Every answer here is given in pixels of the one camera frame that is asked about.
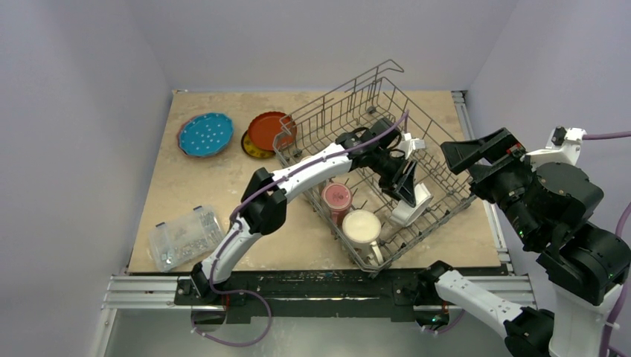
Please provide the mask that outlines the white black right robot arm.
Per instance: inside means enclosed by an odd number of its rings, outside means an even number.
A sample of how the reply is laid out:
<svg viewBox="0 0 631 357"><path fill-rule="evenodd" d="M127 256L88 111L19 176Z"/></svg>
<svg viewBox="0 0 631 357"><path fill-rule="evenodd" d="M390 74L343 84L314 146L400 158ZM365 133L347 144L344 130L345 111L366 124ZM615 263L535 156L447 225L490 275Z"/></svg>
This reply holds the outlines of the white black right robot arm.
<svg viewBox="0 0 631 357"><path fill-rule="evenodd" d="M449 170L468 172L471 193L495 204L524 250L536 253L554 288L554 311L512 303L442 261L419 274L417 299L459 306L492 328L512 356L606 356L630 247L590 222L604 194L577 166L587 137L559 126L547 147L527 151L503 128L441 144Z"/></svg>

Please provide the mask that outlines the pink ghost pattern mug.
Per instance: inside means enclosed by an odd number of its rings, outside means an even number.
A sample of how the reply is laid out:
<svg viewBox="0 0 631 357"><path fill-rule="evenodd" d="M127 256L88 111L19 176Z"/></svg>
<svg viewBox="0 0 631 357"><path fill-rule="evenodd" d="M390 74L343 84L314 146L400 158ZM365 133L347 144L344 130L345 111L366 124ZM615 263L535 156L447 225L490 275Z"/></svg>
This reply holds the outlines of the pink ghost pattern mug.
<svg viewBox="0 0 631 357"><path fill-rule="evenodd" d="M321 199L331 221L340 226L352 205L353 197L349 187L341 183L329 183L322 190Z"/></svg>

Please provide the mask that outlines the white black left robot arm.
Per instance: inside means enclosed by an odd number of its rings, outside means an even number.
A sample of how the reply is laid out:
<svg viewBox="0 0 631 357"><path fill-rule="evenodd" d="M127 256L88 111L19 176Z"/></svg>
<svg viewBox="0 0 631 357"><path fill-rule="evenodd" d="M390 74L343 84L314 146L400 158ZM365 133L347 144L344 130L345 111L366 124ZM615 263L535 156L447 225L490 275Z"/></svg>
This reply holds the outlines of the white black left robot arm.
<svg viewBox="0 0 631 357"><path fill-rule="evenodd" d="M379 176L382 193L415 206L417 165L409 158L425 144L399 130L408 116L404 113L394 123L381 118L370 127L345 132L311 158L285 169L272 173L265 168L255 171L241 203L229 217L227 234L208 258L193 266L193 295L204 304L218 301L221 283L227 281L238 261L257 240L285 223L288 204L326 180L367 167Z"/></svg>

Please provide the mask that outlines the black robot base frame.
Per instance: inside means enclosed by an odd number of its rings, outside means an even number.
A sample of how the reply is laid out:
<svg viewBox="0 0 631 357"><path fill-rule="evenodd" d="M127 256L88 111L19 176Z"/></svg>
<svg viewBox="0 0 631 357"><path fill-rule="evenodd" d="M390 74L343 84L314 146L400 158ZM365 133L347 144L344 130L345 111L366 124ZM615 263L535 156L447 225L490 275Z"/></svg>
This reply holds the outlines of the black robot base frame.
<svg viewBox="0 0 631 357"><path fill-rule="evenodd" d="M438 329L458 315L438 297L435 269L387 269L376 275L354 269L235 271L205 298L190 276L177 282L174 303L194 310L218 308L229 324L253 317L387 318Z"/></svg>

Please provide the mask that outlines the green interior mushroom mug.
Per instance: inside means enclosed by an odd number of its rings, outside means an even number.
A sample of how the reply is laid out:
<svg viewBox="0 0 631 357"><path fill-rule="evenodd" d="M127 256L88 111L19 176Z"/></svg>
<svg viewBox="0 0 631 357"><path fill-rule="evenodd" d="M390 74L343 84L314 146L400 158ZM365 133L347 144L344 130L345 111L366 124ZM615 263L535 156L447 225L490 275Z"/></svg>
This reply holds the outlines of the green interior mushroom mug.
<svg viewBox="0 0 631 357"><path fill-rule="evenodd" d="M368 210L352 210L342 222L342 232L361 261L370 266L381 266L384 257L379 249L381 221Z"/></svg>

